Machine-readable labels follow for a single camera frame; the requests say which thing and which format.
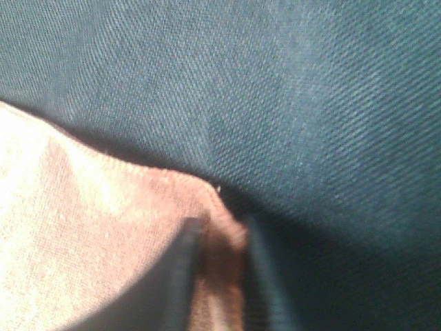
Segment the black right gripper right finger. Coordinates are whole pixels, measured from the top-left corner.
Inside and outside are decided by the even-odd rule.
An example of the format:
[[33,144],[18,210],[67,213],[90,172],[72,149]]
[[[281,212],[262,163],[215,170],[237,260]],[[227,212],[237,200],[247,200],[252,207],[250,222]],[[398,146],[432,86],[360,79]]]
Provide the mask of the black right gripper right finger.
[[296,316],[283,277],[273,232],[256,217],[247,217],[244,322],[246,330],[295,330]]

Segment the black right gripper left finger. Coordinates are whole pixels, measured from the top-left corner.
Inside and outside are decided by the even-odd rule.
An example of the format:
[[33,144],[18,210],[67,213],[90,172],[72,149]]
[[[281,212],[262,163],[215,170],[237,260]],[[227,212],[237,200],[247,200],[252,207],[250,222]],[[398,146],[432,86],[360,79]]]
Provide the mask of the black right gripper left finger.
[[69,330],[186,330],[203,220],[186,218],[163,255],[133,286]]

